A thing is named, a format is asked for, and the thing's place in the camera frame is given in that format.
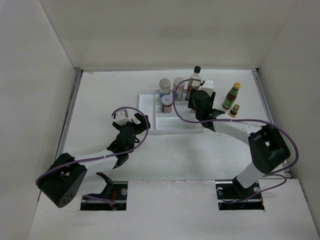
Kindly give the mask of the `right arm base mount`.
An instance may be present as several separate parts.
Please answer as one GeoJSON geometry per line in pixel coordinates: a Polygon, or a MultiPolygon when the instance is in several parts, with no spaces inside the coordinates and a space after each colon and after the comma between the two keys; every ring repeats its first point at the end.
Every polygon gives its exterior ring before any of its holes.
{"type": "Polygon", "coordinates": [[[220,211],[265,210],[258,181],[243,188],[235,179],[217,180],[215,188],[220,211]]]}

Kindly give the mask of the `blue label spice jar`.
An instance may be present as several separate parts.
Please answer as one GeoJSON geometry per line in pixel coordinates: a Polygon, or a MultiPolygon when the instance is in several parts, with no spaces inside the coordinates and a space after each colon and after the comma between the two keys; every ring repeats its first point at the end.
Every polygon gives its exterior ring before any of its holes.
{"type": "Polygon", "coordinates": [[[159,81],[159,96],[162,98],[169,95],[171,91],[171,81],[168,78],[162,78],[159,81]]]}

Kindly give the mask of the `pink label spice jar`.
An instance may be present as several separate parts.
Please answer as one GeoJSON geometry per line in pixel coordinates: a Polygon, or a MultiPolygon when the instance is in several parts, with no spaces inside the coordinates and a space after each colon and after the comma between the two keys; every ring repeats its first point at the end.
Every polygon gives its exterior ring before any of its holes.
{"type": "Polygon", "coordinates": [[[185,88],[185,83],[183,82],[181,84],[181,82],[183,80],[184,80],[183,78],[177,77],[173,81],[172,96],[176,101],[182,101],[183,100],[183,94],[184,94],[184,88],[185,88]]]}

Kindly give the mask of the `tall dark soy sauce bottle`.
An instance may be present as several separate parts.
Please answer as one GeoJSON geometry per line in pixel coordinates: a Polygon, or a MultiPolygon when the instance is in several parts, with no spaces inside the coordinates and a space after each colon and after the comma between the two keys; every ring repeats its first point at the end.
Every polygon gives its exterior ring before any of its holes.
{"type": "Polygon", "coordinates": [[[200,89],[202,80],[200,77],[201,67],[195,66],[193,74],[189,77],[188,85],[187,85],[187,92],[185,99],[188,101],[190,99],[191,93],[193,91],[197,91],[200,89]]]}

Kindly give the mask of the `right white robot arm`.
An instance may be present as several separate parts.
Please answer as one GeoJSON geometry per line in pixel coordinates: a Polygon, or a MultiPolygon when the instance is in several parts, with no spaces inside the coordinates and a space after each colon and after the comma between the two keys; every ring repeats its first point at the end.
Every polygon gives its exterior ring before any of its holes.
{"type": "Polygon", "coordinates": [[[190,95],[189,107],[204,128],[226,134],[249,146],[251,163],[232,180],[232,192],[245,197],[250,188],[262,177],[270,174],[290,156],[290,150],[279,130],[271,124],[254,126],[231,118],[220,118],[225,112],[213,109],[213,97],[204,90],[190,95]]]}

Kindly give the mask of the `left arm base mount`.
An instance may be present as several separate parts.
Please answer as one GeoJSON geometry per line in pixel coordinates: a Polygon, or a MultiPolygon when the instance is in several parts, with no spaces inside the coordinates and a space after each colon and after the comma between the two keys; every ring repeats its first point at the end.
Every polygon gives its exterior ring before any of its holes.
{"type": "Polygon", "coordinates": [[[105,186],[99,193],[87,194],[81,200],[81,211],[126,211],[128,197],[128,182],[113,181],[103,172],[97,172],[105,186]]]}

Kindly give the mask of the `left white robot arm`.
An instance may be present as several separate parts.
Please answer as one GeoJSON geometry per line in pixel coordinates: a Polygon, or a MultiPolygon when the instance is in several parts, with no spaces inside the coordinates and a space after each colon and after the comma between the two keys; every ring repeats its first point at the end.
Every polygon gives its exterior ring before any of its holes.
{"type": "Polygon", "coordinates": [[[112,117],[112,126],[118,134],[105,150],[84,156],[72,156],[65,152],[36,179],[39,190],[58,208],[68,205],[77,195],[87,200],[113,204],[113,200],[108,199],[112,195],[113,181],[102,170],[121,167],[129,159],[129,154],[143,143],[137,136],[148,133],[151,123],[149,117],[139,110],[134,118],[128,117],[126,109],[114,112],[112,117]],[[80,191],[87,175],[98,175],[105,181],[96,185],[95,193],[80,191]]]}

